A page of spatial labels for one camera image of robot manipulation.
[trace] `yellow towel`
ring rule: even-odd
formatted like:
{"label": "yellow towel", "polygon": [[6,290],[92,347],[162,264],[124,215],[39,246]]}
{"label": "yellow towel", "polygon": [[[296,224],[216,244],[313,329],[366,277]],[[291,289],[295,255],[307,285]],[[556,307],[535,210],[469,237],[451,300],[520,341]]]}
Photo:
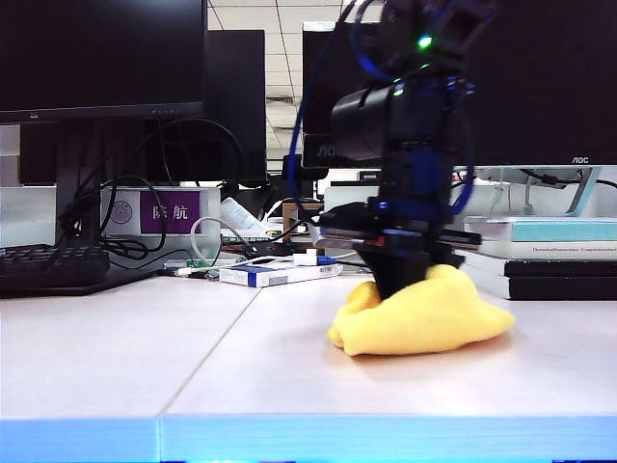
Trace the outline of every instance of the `yellow towel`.
{"label": "yellow towel", "polygon": [[347,297],[328,338],[351,356],[407,355],[457,349],[506,332],[515,318],[478,296],[471,279],[449,265],[382,301],[374,283]]}

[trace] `black keyboard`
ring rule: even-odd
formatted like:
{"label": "black keyboard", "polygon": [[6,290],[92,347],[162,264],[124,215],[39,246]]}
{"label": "black keyboard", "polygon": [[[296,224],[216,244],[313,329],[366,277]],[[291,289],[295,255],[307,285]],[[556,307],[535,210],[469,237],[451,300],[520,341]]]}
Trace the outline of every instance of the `black keyboard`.
{"label": "black keyboard", "polygon": [[48,245],[0,249],[0,293],[39,287],[77,287],[100,283],[109,270],[101,248]]}

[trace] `white table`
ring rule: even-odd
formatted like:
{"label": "white table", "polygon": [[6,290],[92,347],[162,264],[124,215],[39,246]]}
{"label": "white table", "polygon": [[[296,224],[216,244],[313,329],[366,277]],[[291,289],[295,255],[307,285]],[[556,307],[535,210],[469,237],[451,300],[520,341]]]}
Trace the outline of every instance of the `white table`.
{"label": "white table", "polygon": [[[509,335],[447,354],[350,359],[325,331],[359,280],[257,294],[159,279],[56,310],[0,303],[3,418],[29,419],[0,424],[0,458],[617,459],[615,303],[484,294],[517,316]],[[19,441],[23,426],[39,434]],[[54,447],[74,435],[72,449]],[[7,440],[51,444],[7,454]]]}
{"label": "white table", "polygon": [[159,461],[159,417],[257,294],[156,278],[0,301],[0,459]]}

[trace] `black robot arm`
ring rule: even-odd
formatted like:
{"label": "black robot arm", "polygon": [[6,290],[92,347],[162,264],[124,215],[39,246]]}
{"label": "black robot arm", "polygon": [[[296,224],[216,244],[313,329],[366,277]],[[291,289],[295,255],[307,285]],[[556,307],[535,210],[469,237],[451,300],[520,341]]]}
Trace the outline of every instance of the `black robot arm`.
{"label": "black robot arm", "polygon": [[471,92],[464,79],[465,52],[495,14],[481,0],[388,0],[380,22],[386,58],[375,64],[363,54],[358,31],[362,3],[352,33],[361,65],[373,74],[365,89],[342,98],[332,113],[338,150],[356,160],[381,159],[377,197],[366,204],[335,209],[319,219],[322,233],[355,237],[383,298],[425,278],[429,266],[459,266],[453,244],[479,244],[478,235],[448,231],[453,214],[470,196],[450,205],[453,153],[469,146],[461,100]]}

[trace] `purple name sign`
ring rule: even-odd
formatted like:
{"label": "purple name sign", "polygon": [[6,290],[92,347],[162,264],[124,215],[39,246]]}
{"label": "purple name sign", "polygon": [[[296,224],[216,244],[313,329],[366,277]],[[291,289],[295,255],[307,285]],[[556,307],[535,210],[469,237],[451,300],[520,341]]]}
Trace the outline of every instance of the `purple name sign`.
{"label": "purple name sign", "polygon": [[142,233],[161,232],[161,214],[167,220],[167,233],[190,233],[191,227],[200,218],[199,191],[161,191],[158,193],[163,210],[149,191],[140,197]]}

